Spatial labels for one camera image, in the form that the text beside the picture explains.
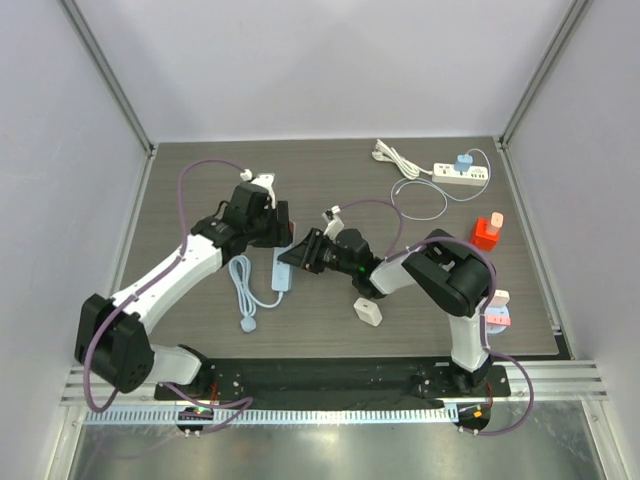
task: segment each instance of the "white cube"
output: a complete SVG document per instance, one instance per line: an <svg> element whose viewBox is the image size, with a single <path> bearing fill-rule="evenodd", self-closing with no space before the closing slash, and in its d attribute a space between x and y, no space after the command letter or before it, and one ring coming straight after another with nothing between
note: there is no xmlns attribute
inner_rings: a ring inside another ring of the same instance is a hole
<svg viewBox="0 0 640 480"><path fill-rule="evenodd" d="M373 327L380 325L380 322L382 321L382 314L380 313L378 305L373 303L371 300L359 298L356 300L356 303L353 304L353 308L355 308L358 318L363 322L368 323Z"/></svg>

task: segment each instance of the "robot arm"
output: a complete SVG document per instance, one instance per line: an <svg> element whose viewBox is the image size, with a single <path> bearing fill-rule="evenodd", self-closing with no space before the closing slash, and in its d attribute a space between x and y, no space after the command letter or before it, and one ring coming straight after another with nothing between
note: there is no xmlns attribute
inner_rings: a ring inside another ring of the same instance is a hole
<svg viewBox="0 0 640 480"><path fill-rule="evenodd" d="M248 245L273 248L291 243L288 203L276 201L274 179L273 174L260 174L240 183L220 218L206 217L191 229L184 254L181 248L176 249L143 278L109 299L97 294L87 299L80 315L75 358L84 363L87 347L107 316L180 258L175 268L116 317L98 343L91 371L122 393L143 382L172 382L187 386L187 392L206 389L211 373L204 356L186 346L152 345L148 336L194 285L243 253Z"/></svg>
<svg viewBox="0 0 640 480"><path fill-rule="evenodd" d="M356 229L342 229L335 209L325 212L325 232L311 229L307 237L279 260L312 273L325 268L352 278L352 285L369 299L418 284L448 315L451 328L454 381L461 390L479 385L491 366L480 340L480 307L486 300L490 274L471 250L442 241L390 261L375 257ZM434 230L427 238L451 237Z"/></svg>

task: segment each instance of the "white cable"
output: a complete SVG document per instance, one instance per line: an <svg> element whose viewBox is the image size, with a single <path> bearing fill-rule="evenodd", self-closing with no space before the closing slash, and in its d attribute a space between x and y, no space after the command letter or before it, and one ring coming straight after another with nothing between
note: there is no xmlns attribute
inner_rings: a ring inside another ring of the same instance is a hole
<svg viewBox="0 0 640 480"><path fill-rule="evenodd" d="M419 178L420 172L426 173L427 175L433 175L433 172L424 170L418 167L416 164L411 163L409 160L407 160L402 155L400 155L394 148L388 147L381 140L378 140L376 142L375 149L373 150L373 152L371 152L371 156L379 162L395 163L400 169L400 171L402 172L402 174L405 176L405 178L398 180L396 183L393 184L393 187L391 187L390 200L391 200L391 203L396 207L397 205L396 205L395 197L407 185L412 185L412 184L426 185L427 187L431 187L435 189L440 195L442 195L442 198L444 199L444 206L442 207L442 210L440 210L440 212L437 215L434 215L433 217L424 217L424 218L410 217L409 215L406 215L401 212L402 216L408 220L425 222L429 220L435 220L436 218L440 218L444 214L444 212L447 210L447 207L449 205L449 202L447 199L453 200L454 202L468 202L470 200L478 198L489 186L489 182L491 181L491 162L489 161L489 157L487 156L486 153L484 153L484 151L480 150L479 148L471 148L470 150L467 151L467 155L470 154L471 152L479 152L484 157L485 161L487 162L488 178L487 178L487 183L484 184L484 186L480 189L479 192L467 198L454 197L453 195L445 192L442 188L440 188L438 185L433 183L431 180L427 180L425 178Z"/></svg>
<svg viewBox="0 0 640 480"><path fill-rule="evenodd" d="M371 152L371 156L378 162L395 163L402 174L409 180L415 180L418 178L420 176L420 172L426 173L427 175L433 175L433 172L424 170L415 163L411 163L396 152L395 148L387 146L387 144L380 139L376 142L376 146L373 149L373 152Z"/></svg>

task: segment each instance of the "electrical outlet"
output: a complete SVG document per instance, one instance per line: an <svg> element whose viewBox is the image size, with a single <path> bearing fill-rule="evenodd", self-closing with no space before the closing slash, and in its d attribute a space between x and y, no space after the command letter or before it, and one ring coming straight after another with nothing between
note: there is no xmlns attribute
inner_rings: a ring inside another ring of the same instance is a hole
<svg viewBox="0 0 640 480"><path fill-rule="evenodd" d="M484 187L489 181L489 171L487 167L469 167L466 172L457 172L453 165L448 163L435 163L433 165L434 183L453 183L456 185L472 185Z"/></svg>

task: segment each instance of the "red block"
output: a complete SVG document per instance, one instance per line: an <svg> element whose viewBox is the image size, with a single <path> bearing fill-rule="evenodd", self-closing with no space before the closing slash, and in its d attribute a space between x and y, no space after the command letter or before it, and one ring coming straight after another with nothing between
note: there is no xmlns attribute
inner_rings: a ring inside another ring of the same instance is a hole
<svg viewBox="0 0 640 480"><path fill-rule="evenodd" d="M493 250L500 240L503 221L503 215L498 212L491 215L491 220L479 218L471 232L471 243L486 252Z"/></svg>

